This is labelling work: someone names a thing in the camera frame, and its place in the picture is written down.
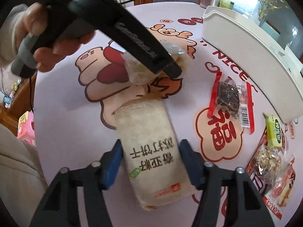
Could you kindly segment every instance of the beige sleeve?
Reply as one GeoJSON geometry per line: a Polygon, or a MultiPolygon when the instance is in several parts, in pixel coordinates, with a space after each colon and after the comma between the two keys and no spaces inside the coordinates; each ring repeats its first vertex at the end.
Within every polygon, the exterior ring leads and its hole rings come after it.
{"type": "Polygon", "coordinates": [[[35,147],[0,124],[0,197],[15,222],[28,227],[47,189],[35,147]]]}
{"type": "Polygon", "coordinates": [[[16,25],[26,9],[27,6],[24,4],[14,7],[0,29],[0,67],[13,62],[17,55],[15,47],[16,25]]]}

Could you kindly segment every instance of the tablecloth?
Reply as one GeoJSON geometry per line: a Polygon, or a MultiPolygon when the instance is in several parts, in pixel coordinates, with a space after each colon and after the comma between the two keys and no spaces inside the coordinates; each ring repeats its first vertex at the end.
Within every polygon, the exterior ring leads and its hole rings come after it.
{"type": "MultiPolygon", "coordinates": [[[[128,100],[153,91],[160,91],[179,141],[187,139],[195,151],[221,168],[245,168],[258,144],[266,138],[263,113],[276,115],[276,112],[247,73],[203,40],[204,9],[197,4],[181,2],[151,3],[127,9],[158,40],[181,46],[193,63],[178,79],[162,77],[148,85],[135,86],[127,81],[125,75],[121,56],[123,48],[97,32],[90,43],[82,45],[51,72],[39,72],[34,121],[37,149],[48,183],[62,167],[74,170],[99,160],[118,138],[113,116],[115,109],[128,100]],[[220,112],[215,113],[216,118],[211,122],[207,119],[212,85],[218,71],[237,84],[247,81],[252,85],[253,134],[239,128],[231,117],[220,112]],[[216,127],[221,128],[221,133],[214,137],[211,130],[216,127]],[[215,149],[223,143],[223,148],[215,149]]],[[[303,133],[299,132],[303,122],[298,118],[289,124],[280,123],[283,147],[288,155],[295,156],[292,162],[295,181],[285,207],[279,207],[273,199],[266,199],[275,225],[279,227],[287,224],[303,196],[300,187],[303,184],[303,172],[300,170],[303,133]]],[[[258,177],[252,175],[251,178],[263,191],[265,185],[258,177]]],[[[113,226],[117,227],[191,226],[200,196],[201,193],[197,193],[155,211],[144,211],[136,201],[124,164],[119,169],[115,184],[104,192],[113,226]]],[[[223,226],[226,196],[227,190],[222,188],[218,227],[223,226]]],[[[80,199],[79,208],[85,226],[83,199],[80,199]]]]}

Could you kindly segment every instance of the pink box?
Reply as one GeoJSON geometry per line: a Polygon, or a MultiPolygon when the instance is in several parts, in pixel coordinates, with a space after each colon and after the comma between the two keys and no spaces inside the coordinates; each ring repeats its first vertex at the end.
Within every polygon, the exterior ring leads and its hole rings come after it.
{"type": "Polygon", "coordinates": [[[29,143],[30,145],[36,146],[34,114],[32,112],[26,111],[19,118],[17,137],[20,140],[29,143]]]}

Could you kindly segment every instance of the plastic wrap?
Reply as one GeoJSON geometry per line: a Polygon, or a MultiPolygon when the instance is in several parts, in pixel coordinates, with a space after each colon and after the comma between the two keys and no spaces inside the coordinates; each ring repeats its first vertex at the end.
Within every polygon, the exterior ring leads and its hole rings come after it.
{"type": "MultiPolygon", "coordinates": [[[[187,53],[179,46],[172,45],[166,41],[161,41],[161,44],[181,67],[182,71],[186,70],[187,65],[191,62],[191,58],[187,53]]],[[[135,85],[148,84],[158,76],[166,76],[164,72],[159,72],[158,74],[152,73],[145,65],[127,51],[123,54],[123,58],[125,60],[125,68],[128,73],[129,81],[135,85]]]]}
{"type": "Polygon", "coordinates": [[[292,167],[294,156],[291,161],[284,163],[278,173],[275,184],[273,184],[271,196],[278,199],[279,206],[286,206],[289,194],[294,186],[296,180],[296,173],[292,167]]]}
{"type": "Polygon", "coordinates": [[[278,117],[267,114],[263,115],[266,120],[268,146],[274,148],[282,147],[282,131],[278,117]]]}
{"type": "Polygon", "coordinates": [[[285,150],[262,145],[250,161],[250,167],[264,178],[266,184],[274,185],[285,163],[285,150]]]}
{"type": "Polygon", "coordinates": [[[220,81],[216,104],[219,109],[237,118],[240,107],[238,87],[234,83],[220,81]]]}
{"type": "Polygon", "coordinates": [[[222,72],[218,72],[213,84],[207,116],[210,118],[215,110],[221,109],[238,119],[239,107],[239,88],[230,77],[222,77],[222,72]]]}
{"type": "Polygon", "coordinates": [[[115,116],[129,179],[145,210],[195,192],[161,100],[135,100],[119,108],[115,116]]]}

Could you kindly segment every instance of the snack bag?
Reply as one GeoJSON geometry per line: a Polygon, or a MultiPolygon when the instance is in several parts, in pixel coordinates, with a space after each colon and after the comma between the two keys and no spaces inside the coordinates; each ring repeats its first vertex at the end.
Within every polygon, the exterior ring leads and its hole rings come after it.
{"type": "Polygon", "coordinates": [[[30,145],[36,146],[34,114],[32,112],[26,111],[19,118],[17,137],[30,145]]]}
{"type": "Polygon", "coordinates": [[[279,119],[273,115],[263,114],[266,120],[268,146],[274,148],[282,147],[282,134],[279,119]]]}
{"type": "Polygon", "coordinates": [[[222,76],[222,72],[217,72],[207,117],[212,117],[215,110],[219,109],[239,120],[241,127],[249,128],[251,134],[254,133],[255,122],[250,83],[236,85],[231,77],[222,76]]]}
{"type": "MultiPolygon", "coordinates": [[[[191,62],[191,58],[183,51],[179,46],[172,45],[168,42],[160,42],[163,47],[169,52],[182,71],[187,69],[188,64],[191,62]]],[[[129,52],[125,52],[122,55],[125,60],[125,68],[128,74],[129,81],[135,85],[144,85],[153,81],[158,76],[166,76],[164,72],[154,74],[145,65],[134,58],[129,52]]]]}
{"type": "Polygon", "coordinates": [[[258,176],[264,178],[266,184],[274,185],[282,168],[284,156],[283,148],[262,145],[250,161],[251,168],[254,168],[258,176]]]}
{"type": "Polygon", "coordinates": [[[276,179],[272,188],[271,196],[278,199],[279,206],[286,206],[286,202],[289,198],[290,192],[294,186],[296,180],[296,173],[292,167],[294,163],[294,156],[292,156],[291,162],[287,163],[280,170],[280,173],[276,179]]]}
{"type": "Polygon", "coordinates": [[[161,100],[137,99],[116,111],[129,179],[145,210],[192,195],[175,133],[161,100]]]}

